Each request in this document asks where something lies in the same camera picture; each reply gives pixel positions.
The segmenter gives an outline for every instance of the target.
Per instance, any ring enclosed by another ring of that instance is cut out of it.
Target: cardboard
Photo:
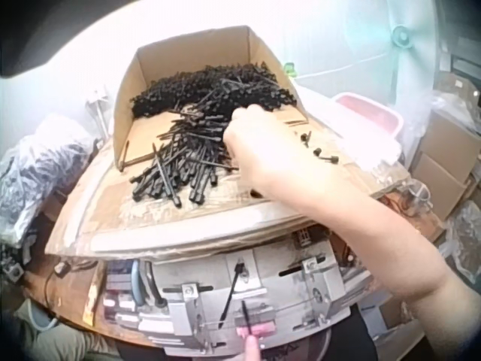
[[[451,214],[468,186],[468,182],[459,182],[440,164],[424,153],[421,154],[412,174],[415,179],[428,186],[431,191],[433,212],[442,221],[446,220]]]
[[[432,111],[419,151],[446,169],[456,180],[464,183],[481,151],[481,137],[461,126],[449,114]]]
[[[126,166],[153,158],[152,143],[161,142],[158,134],[167,131],[176,114],[160,114],[133,120],[130,100],[147,89],[152,81],[170,77],[178,71],[198,71],[206,65],[236,65],[265,62],[277,76],[279,85],[297,97],[283,67],[267,45],[248,26],[211,29],[169,38],[141,47],[135,53],[116,97],[113,118],[113,152],[115,164],[129,140]],[[305,111],[298,99],[298,108]]]

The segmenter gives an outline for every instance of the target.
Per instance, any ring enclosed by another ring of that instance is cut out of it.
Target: pink container
[[[332,100],[355,111],[386,131],[393,138],[403,129],[404,118],[396,111],[355,93],[337,94]]]

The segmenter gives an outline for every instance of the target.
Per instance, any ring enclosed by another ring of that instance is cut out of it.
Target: fan
[[[437,72],[434,0],[388,0],[393,73],[390,103],[397,109],[433,89]]]

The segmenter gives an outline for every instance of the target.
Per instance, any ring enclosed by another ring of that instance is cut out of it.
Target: plastic bag
[[[446,241],[456,268],[472,283],[481,275],[481,211],[466,201],[447,223]]]
[[[0,161],[0,241],[21,247],[43,201],[81,175],[94,138],[73,120],[51,114]]]
[[[453,119],[463,125],[464,128],[476,132],[476,124],[467,109],[466,101],[458,95],[451,93],[435,91],[433,95],[432,107],[434,110],[448,113]]]

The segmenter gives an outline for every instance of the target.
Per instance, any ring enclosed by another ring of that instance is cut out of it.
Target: white wall
[[[2,81],[0,155],[53,111],[95,134],[87,94],[105,84],[113,98],[139,46],[223,26],[252,26],[281,62],[296,64],[303,85],[385,102],[392,73],[387,12],[386,0],[136,2],[90,26],[46,65]]]

